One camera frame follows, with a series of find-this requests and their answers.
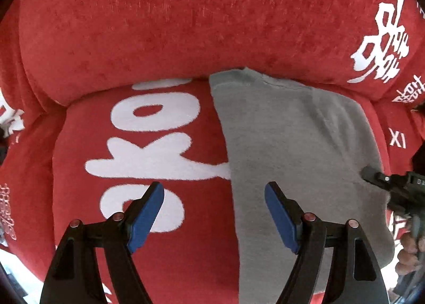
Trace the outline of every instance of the gray towel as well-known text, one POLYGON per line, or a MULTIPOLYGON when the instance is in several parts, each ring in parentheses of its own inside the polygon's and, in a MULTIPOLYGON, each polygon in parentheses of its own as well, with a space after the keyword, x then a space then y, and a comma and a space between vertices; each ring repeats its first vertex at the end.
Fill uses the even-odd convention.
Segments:
MULTIPOLYGON (((214 74, 210 85, 231 170, 240 304, 275 303, 296 258, 283 246, 267 210, 269 181, 322 220, 357 219, 379 265, 392 260, 386 193, 359 175, 362 167, 381 168, 381 162, 357 102, 250 69, 214 74)), ((331 257, 327 249, 316 292, 325 290, 331 257)))

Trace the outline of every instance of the screw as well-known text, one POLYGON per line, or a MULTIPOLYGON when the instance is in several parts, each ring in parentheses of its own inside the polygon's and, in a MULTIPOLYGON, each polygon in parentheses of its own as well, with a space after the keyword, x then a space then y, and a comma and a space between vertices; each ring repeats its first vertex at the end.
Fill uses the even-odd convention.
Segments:
POLYGON ((348 225, 350 225, 352 228, 358 228, 359 227, 358 221, 354 220, 354 219, 349 220, 348 225))
POLYGON ((79 219, 74 219, 73 221, 71 221, 69 223, 69 226, 71 226, 72 228, 76 228, 76 227, 78 227, 79 224, 80 224, 80 220, 79 219))
POLYGON ((114 221, 121 221, 122 219, 124 219, 124 213, 122 212, 114 213, 114 215, 112 215, 112 219, 114 221))
POLYGON ((316 220, 316 216, 313 213, 305 213, 304 219, 307 221, 314 221, 316 220))

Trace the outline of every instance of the red cushion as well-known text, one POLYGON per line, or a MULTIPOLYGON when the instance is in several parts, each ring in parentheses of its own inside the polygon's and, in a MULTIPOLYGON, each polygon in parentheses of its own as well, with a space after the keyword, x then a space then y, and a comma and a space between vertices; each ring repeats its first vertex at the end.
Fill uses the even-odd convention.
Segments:
POLYGON ((20 0, 14 0, 0 22, 0 89, 8 105, 21 109, 25 125, 32 124, 44 111, 55 105, 43 93, 33 93, 21 58, 19 37, 20 0))
POLYGON ((52 154, 64 111, 21 131, 0 167, 0 214, 9 249, 40 280, 55 252, 52 154))
POLYGON ((382 100, 374 107, 384 131, 391 173, 411 171, 411 159, 423 141, 420 130, 423 117, 407 105, 390 100, 382 100))
POLYGON ((167 189, 154 224, 160 232, 133 255, 153 302, 237 304, 230 174, 208 81, 142 91, 126 86, 73 103, 53 165, 57 243, 72 219, 103 221, 159 180, 167 189), (115 161, 107 160, 110 152, 115 161))
POLYGON ((411 78, 405 68, 424 27, 416 0, 22 0, 19 23, 37 96, 64 105, 137 81, 240 66, 378 100, 397 76, 411 78), (359 53, 369 36, 375 47, 359 53))

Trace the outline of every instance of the human hand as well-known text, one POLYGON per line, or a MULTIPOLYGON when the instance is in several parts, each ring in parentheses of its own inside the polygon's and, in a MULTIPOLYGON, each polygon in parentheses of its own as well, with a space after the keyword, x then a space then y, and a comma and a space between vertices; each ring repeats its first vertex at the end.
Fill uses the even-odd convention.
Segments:
POLYGON ((396 273, 398 275, 406 275, 417 271, 422 265, 419 263, 416 253, 418 251, 425 252, 425 238, 421 238, 419 243, 416 244, 411 234, 407 232, 402 235, 400 242, 403 250, 397 256, 399 263, 396 265, 396 273))

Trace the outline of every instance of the blue gripper pad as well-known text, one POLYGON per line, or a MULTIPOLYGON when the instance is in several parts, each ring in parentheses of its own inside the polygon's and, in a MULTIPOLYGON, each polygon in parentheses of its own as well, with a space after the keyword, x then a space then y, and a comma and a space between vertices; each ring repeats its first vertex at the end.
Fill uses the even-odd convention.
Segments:
POLYGON ((276 182, 269 182, 264 190, 267 207, 275 221, 284 245, 297 254, 300 249, 304 212, 296 201, 289 200, 276 182))
POLYGON ((152 225, 164 202, 164 187, 153 182, 141 199, 134 200, 125 212, 129 240, 127 248, 135 252, 146 241, 152 225))

